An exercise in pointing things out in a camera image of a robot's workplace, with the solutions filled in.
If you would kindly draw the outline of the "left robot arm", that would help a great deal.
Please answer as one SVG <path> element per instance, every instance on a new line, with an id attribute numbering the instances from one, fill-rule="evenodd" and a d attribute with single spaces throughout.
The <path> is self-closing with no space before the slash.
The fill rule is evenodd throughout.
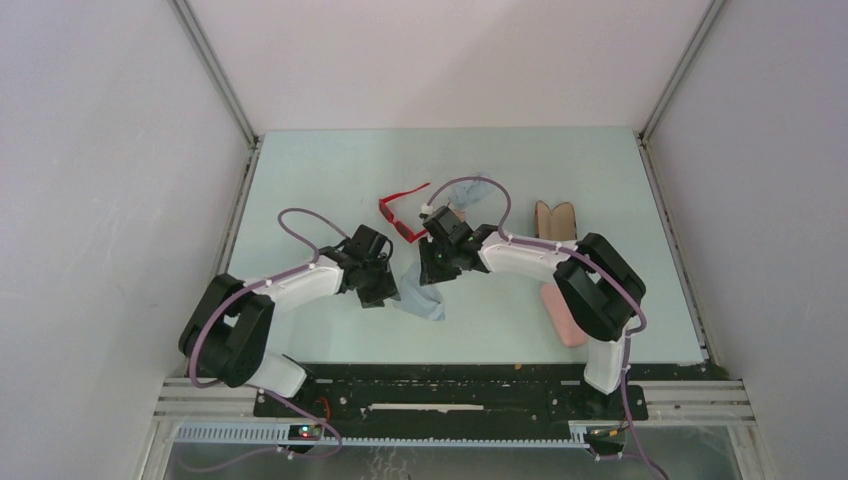
<path id="1" fill-rule="evenodd" d="M 389 256 L 325 247 L 313 260 L 268 278 L 214 277 L 178 341 L 192 384 L 255 387 L 278 394 L 278 404 L 290 415 L 308 414 L 316 390 L 306 382 L 303 366 L 267 349 L 271 326 L 277 314 L 350 291 L 364 309 L 398 300 Z"/>

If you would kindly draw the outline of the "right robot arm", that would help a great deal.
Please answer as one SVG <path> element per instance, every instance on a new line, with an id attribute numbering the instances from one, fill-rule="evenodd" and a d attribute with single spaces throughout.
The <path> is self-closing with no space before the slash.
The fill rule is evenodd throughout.
<path id="1" fill-rule="evenodd" d="M 554 242 L 501 232 L 494 225 L 458 235 L 429 234 L 418 241 L 420 282 L 452 281 L 466 271 L 517 274 L 553 285 L 588 336 L 581 392 L 585 411 L 606 418 L 622 403 L 630 338 L 647 327 L 641 308 L 646 286 L 603 236 Z"/>

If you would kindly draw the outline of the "plaid brown glasses case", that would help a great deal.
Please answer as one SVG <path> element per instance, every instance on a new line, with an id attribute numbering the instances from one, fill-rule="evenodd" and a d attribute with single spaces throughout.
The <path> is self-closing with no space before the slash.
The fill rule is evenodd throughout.
<path id="1" fill-rule="evenodd" d="M 543 240 L 576 241 L 576 213 L 572 203 L 564 202 L 550 207 L 544 201 L 534 206 L 535 236 Z"/>

